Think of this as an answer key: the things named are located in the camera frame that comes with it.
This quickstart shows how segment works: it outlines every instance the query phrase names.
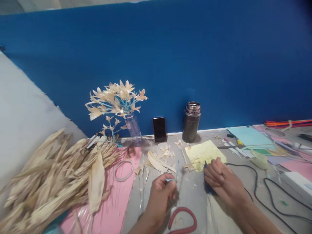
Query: stainless steel bottle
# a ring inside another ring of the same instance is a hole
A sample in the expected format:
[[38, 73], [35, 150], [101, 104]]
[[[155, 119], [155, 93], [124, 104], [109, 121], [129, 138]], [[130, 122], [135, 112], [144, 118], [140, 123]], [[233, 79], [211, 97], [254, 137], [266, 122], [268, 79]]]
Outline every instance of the stainless steel bottle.
[[201, 105], [198, 102], [189, 102], [184, 109], [182, 139], [186, 143], [193, 143], [201, 118]]

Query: flower bouquet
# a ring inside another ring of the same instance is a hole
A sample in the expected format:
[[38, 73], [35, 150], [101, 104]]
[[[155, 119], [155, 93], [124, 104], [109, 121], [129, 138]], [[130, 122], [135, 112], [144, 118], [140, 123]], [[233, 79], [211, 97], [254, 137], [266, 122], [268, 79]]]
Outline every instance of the flower bouquet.
[[[90, 120], [95, 118], [114, 113], [117, 116], [122, 116], [125, 119], [126, 126], [130, 132], [131, 137], [134, 139], [135, 146], [139, 146], [142, 141], [142, 135], [137, 123], [137, 118], [134, 115], [134, 111], [139, 111], [140, 107], [136, 107], [136, 103], [139, 101], [147, 100], [145, 95], [145, 89], [139, 91], [139, 93], [134, 92], [134, 85], [130, 84], [127, 80], [125, 85], [120, 80], [120, 84], [112, 84], [109, 86], [104, 86], [105, 90], [97, 88], [97, 91], [93, 90], [93, 95], [90, 92], [90, 100], [85, 104], [87, 109], [90, 111]], [[114, 127], [110, 125], [107, 127], [103, 125], [105, 129], [110, 129], [112, 131], [113, 138], [116, 132]]]

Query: hand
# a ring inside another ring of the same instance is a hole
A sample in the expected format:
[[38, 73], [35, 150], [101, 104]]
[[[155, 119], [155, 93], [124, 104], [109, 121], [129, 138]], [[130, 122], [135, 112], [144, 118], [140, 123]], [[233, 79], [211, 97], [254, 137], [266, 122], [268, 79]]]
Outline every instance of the hand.
[[162, 174], [152, 182], [144, 217], [152, 222], [157, 229], [160, 228], [165, 218], [168, 199], [176, 199], [175, 190], [177, 190], [177, 185], [172, 174]]
[[251, 200], [241, 180], [232, 170], [221, 162], [221, 158], [212, 160], [204, 168], [205, 181], [230, 208]]

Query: phone screen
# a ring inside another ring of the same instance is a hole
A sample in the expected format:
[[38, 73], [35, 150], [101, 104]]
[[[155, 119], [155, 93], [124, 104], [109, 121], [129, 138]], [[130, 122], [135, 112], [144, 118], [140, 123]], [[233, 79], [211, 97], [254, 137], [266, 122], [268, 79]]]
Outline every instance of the phone screen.
[[165, 118], [153, 119], [155, 142], [166, 142], [166, 124]]

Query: white device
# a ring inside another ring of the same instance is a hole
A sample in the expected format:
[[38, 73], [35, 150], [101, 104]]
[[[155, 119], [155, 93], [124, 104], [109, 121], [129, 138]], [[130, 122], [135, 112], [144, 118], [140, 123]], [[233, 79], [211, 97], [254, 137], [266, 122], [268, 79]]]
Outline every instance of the white device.
[[298, 172], [285, 172], [281, 179], [312, 204], [312, 182]]

